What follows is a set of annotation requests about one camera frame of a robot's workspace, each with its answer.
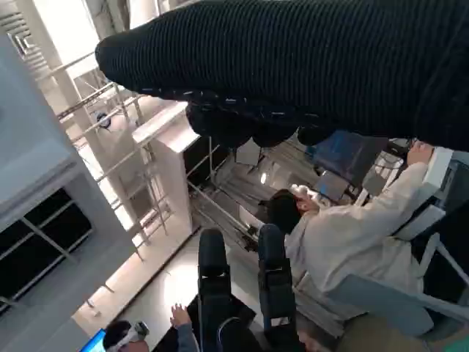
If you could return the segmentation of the black knitted gloved right hand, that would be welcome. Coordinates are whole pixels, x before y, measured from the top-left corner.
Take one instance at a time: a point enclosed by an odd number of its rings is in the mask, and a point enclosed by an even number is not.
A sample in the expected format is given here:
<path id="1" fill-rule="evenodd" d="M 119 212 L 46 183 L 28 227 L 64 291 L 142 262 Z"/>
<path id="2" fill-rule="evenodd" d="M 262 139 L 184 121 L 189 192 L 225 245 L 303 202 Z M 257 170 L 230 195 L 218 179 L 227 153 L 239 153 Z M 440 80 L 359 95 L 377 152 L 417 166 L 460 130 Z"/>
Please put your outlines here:
<path id="1" fill-rule="evenodd" d="M 100 41 L 106 78 L 227 147 L 335 131 L 468 149 L 466 1 L 199 1 Z"/>

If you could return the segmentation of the bare black left hand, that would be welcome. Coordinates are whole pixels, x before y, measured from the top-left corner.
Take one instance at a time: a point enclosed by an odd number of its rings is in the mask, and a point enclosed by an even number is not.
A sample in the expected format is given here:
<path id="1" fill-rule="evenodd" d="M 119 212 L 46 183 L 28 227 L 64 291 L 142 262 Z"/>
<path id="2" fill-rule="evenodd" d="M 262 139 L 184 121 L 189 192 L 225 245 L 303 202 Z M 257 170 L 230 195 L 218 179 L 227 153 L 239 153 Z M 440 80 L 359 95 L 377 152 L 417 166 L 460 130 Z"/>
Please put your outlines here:
<path id="1" fill-rule="evenodd" d="M 257 274 L 262 337 L 232 311 L 231 271 L 224 237 L 216 228 L 199 239 L 198 319 L 201 351 L 304 351 L 296 324 L 292 271 L 284 234 L 265 224 L 259 231 Z"/>

